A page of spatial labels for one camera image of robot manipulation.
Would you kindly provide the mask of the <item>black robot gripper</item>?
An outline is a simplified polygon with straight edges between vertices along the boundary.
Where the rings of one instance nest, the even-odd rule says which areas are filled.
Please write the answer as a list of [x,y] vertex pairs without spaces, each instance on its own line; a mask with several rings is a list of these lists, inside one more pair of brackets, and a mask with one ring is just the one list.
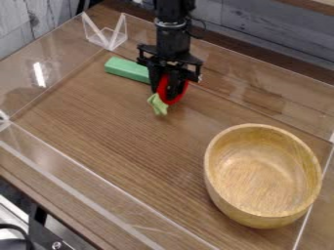
[[138,45],[138,63],[149,69],[152,91],[157,92],[162,75],[169,74],[168,100],[176,100],[185,92],[186,79],[200,82],[202,80],[201,68],[204,61],[190,52],[176,57],[164,57],[154,45]]

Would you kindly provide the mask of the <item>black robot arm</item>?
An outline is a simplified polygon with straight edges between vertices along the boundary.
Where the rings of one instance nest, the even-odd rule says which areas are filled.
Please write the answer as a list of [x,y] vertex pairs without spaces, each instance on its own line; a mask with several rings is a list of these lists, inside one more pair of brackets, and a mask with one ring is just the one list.
[[147,67],[152,91],[166,104],[176,104],[190,82],[201,81],[204,61],[192,54],[192,12],[196,0],[153,0],[157,28],[154,45],[138,44],[138,64]]

